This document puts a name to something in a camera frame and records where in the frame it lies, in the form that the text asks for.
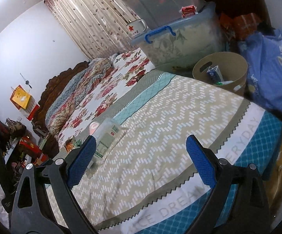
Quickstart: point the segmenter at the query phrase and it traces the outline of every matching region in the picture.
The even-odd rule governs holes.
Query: metal rivet
[[[64,162],[64,159],[57,159],[56,165],[61,165],[61,164],[63,164],[63,162]]]
[[[254,165],[253,163],[251,163],[251,164],[249,165],[249,168],[251,168],[252,170],[255,170],[255,169],[257,169],[257,166]]]
[[[219,159],[219,163],[221,165],[227,165],[228,164],[228,161],[226,159]]]
[[[30,170],[31,168],[33,168],[33,166],[34,166],[34,165],[33,165],[32,163],[29,163],[29,164],[26,165],[26,169],[27,169],[27,170]]]

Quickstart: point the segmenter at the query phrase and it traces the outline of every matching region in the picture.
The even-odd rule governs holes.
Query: blanket
[[[58,134],[60,148],[69,137],[77,136],[84,131],[93,119],[100,116],[133,88],[146,73],[155,68],[141,49],[117,56],[113,64],[114,70],[95,85],[61,127]],[[70,114],[70,110],[66,108],[63,108],[62,112]]]
[[[45,124],[52,135],[57,138],[59,131],[85,96],[113,69],[109,59],[100,59],[94,66],[89,66],[72,78],[46,114]]]
[[[218,158],[242,166],[254,162],[263,172],[276,154],[282,131],[281,122],[254,103],[169,73],[114,119],[126,128],[125,136],[97,162],[95,173],[86,173],[72,190],[101,233],[136,233],[164,221],[170,225],[170,217],[189,207],[190,221],[197,216],[209,187],[187,154],[190,134]],[[64,225],[51,187],[47,192],[59,224]],[[179,216],[175,221],[181,228]]]

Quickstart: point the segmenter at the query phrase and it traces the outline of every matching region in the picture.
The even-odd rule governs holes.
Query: leaf pattern curtain
[[[131,51],[126,25],[138,19],[121,0],[45,0],[88,58]]]

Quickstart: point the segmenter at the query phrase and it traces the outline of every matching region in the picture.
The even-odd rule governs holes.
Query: orange bag
[[[255,13],[234,18],[233,29],[235,31],[237,40],[245,40],[247,36],[257,31],[257,26],[261,22],[261,19]]]

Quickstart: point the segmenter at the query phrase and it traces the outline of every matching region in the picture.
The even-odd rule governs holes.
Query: red package
[[[223,12],[221,13],[219,22],[221,26],[226,30],[233,28],[233,19]]]
[[[182,7],[180,12],[182,12],[182,18],[195,15],[196,6],[190,5],[190,6]]]

